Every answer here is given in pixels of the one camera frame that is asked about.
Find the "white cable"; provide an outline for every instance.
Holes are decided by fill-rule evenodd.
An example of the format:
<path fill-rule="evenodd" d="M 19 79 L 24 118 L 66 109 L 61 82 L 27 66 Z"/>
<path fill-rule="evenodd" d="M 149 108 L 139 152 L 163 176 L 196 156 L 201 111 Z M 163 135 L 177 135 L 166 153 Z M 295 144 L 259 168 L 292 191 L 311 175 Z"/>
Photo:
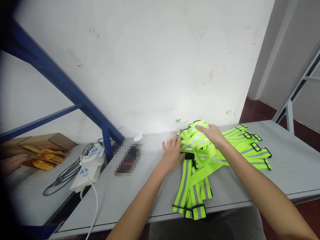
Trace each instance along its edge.
<path fill-rule="evenodd" d="M 84 164 L 83 164 L 83 161 L 82 161 L 82 155 L 80 155 L 80 162 L 81 162 L 81 165 L 82 165 L 82 169 L 83 169 L 84 173 L 86 174 L 86 176 L 87 176 L 87 178 L 88 178 L 88 180 L 89 180 L 89 183 L 90 183 L 91 186 L 93 187 L 94 193 L 95 193 L 95 195 L 96 195 L 96 203 L 97 203 L 96 213 L 94 214 L 94 218 L 93 218 L 93 221 L 92 221 L 90 230 L 89 230 L 88 235 L 87 235 L 87 238 L 86 238 L 86 240 L 88 240 L 89 235 L 90 235 L 90 233 L 91 233 L 91 231 L 92 231 L 92 229 L 93 229 L 93 225 L 94 225 L 94 223 L 95 223 L 95 221 L 96 221 L 97 214 L 98 214 L 98 205 L 99 205 L 99 204 L 98 204 L 98 193 L 97 193 L 96 188 L 94 187 L 93 183 L 91 182 L 91 180 L 90 180 L 90 178 L 89 178 L 89 176 L 88 176 L 88 174 L 87 174 L 87 172 L 86 172 L 86 170 L 85 170 L 85 167 L 84 167 Z"/>
<path fill-rule="evenodd" d="M 83 196 L 82 196 L 83 190 L 84 190 L 84 188 L 81 188 L 81 191 L 80 191 L 80 199 L 81 199 L 81 200 L 83 199 Z"/>

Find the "blue metal frame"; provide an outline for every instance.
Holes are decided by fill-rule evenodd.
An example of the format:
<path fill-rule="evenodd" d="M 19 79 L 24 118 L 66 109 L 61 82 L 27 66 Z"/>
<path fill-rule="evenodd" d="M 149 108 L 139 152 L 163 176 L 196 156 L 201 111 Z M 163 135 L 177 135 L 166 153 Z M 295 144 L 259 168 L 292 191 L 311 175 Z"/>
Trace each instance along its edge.
<path fill-rule="evenodd" d="M 72 106 L 73 108 L 77 107 L 77 109 L 80 109 L 102 129 L 103 137 L 105 139 L 104 143 L 106 156 L 107 160 L 110 161 L 112 158 L 112 148 L 111 142 L 107 139 L 111 137 L 116 143 L 122 143 L 125 139 L 124 136 L 96 108 L 96 106 L 73 83 L 73 81 L 54 63 L 54 61 L 33 41 L 33 39 L 19 26 L 15 20 L 12 20 L 9 29 L 10 35 L 5 41 L 3 50 L 25 62 L 30 63 L 71 102 L 73 102 L 73 104 L 75 104 Z M 45 118 L 4 133 L 4 136 L 2 136 L 3 134 L 0 136 L 0 141 L 4 139 L 7 141 L 13 137 L 19 136 L 22 133 L 34 129 L 35 127 L 41 126 L 58 117 L 61 117 L 67 114 L 67 111 L 71 112 L 70 109 L 67 109 L 61 110 Z"/>
<path fill-rule="evenodd" d="M 40 127 L 43 124 L 46 124 L 48 122 L 51 122 L 59 117 L 62 117 L 70 112 L 73 112 L 74 110 L 77 110 L 82 107 L 82 104 L 73 105 L 71 107 L 65 108 L 63 110 L 60 110 L 58 112 L 52 113 L 46 117 L 40 118 L 38 120 L 35 120 L 31 123 L 25 124 L 21 127 L 17 127 L 13 130 L 10 130 L 8 132 L 0 134 L 0 142 L 3 143 L 5 141 L 8 141 L 12 138 L 15 138 L 21 134 L 24 134 L 26 132 L 31 131 L 32 129 L 35 129 L 37 127 Z"/>

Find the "white wall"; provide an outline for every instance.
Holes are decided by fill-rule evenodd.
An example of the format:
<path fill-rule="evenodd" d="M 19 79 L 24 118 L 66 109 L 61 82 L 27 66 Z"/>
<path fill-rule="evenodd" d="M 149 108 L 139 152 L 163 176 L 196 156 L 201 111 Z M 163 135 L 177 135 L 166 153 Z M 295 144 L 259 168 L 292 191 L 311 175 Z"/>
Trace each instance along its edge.
<path fill-rule="evenodd" d="M 278 109 L 320 40 L 320 1 L 298 1 L 260 100 Z M 314 76 L 320 77 L 318 68 Z M 307 82 L 293 103 L 294 119 L 320 132 L 320 84 Z"/>
<path fill-rule="evenodd" d="M 198 119 L 237 123 L 273 4 L 36 0 L 24 1 L 15 18 L 132 137 L 178 130 Z"/>
<path fill-rule="evenodd" d="M 30 64 L 2 52 L 1 130 L 19 127 L 72 106 L 57 88 Z M 95 142 L 102 133 L 99 127 L 80 110 L 76 110 L 21 136 L 36 136 L 61 132 L 78 144 Z"/>
<path fill-rule="evenodd" d="M 253 77 L 248 90 L 247 96 L 251 99 L 259 99 L 260 97 L 260 95 L 257 96 L 257 92 L 258 92 L 259 86 L 261 85 L 262 79 L 266 77 L 267 73 L 265 72 L 268 71 L 266 70 L 267 65 L 268 64 L 270 65 L 272 62 L 272 57 L 270 58 L 270 54 L 274 48 L 280 26 L 282 25 L 282 21 L 284 20 L 285 14 L 288 12 L 287 9 L 288 9 L 289 2 L 292 2 L 292 1 L 291 0 L 275 0 L 274 2 L 274 6 L 270 16 L 270 21 L 267 27 L 266 35 L 263 39 L 259 58 L 258 58 L 256 68 L 254 70 Z"/>

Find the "brown cardboard box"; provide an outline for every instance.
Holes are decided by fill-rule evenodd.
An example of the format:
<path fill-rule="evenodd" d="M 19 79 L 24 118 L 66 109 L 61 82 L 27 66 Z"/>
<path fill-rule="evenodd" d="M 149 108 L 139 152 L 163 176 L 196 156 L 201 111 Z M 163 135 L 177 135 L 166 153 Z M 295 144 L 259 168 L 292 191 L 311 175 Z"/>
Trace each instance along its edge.
<path fill-rule="evenodd" d="M 30 137 L 19 143 L 19 146 L 39 153 L 43 149 L 55 151 L 69 151 L 77 144 L 61 133 L 52 133 L 36 137 Z"/>
<path fill-rule="evenodd" d="M 28 151 L 20 147 L 18 144 L 24 140 L 27 140 L 30 137 L 22 137 L 22 138 L 13 138 L 5 143 L 1 144 L 1 151 L 4 153 L 6 157 L 13 157 L 19 154 L 28 154 L 30 157 L 35 156 L 34 152 Z"/>

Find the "forearm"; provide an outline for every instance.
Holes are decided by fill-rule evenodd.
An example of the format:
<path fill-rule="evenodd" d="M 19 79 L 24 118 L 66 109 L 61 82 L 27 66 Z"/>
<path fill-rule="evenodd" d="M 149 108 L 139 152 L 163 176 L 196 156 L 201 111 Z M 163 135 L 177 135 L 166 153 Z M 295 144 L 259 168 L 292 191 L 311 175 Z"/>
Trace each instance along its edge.
<path fill-rule="evenodd" d="M 272 229 L 282 239 L 318 239 L 287 196 L 227 141 L 218 147 Z"/>
<path fill-rule="evenodd" d="M 158 171 L 157 168 L 153 170 L 147 182 L 108 235 L 107 240 L 135 240 L 140 237 L 165 176 L 166 174 Z"/>

